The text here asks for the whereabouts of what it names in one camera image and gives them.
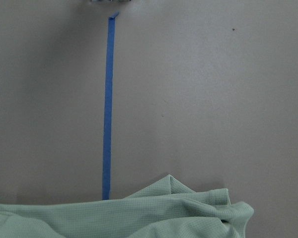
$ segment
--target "blue painter's tape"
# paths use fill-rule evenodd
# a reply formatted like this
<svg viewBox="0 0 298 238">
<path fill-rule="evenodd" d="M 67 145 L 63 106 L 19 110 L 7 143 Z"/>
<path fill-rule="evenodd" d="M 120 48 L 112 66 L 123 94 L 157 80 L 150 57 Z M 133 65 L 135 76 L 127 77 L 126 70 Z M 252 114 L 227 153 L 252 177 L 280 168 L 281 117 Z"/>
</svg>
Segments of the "blue painter's tape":
<svg viewBox="0 0 298 238">
<path fill-rule="evenodd" d="M 103 138 L 103 190 L 102 199 L 108 200 L 110 194 L 111 168 L 111 115 L 113 98 L 113 64 L 115 41 L 115 18 L 119 12 L 108 18 L 105 107 L 104 107 L 104 138 Z"/>
</svg>

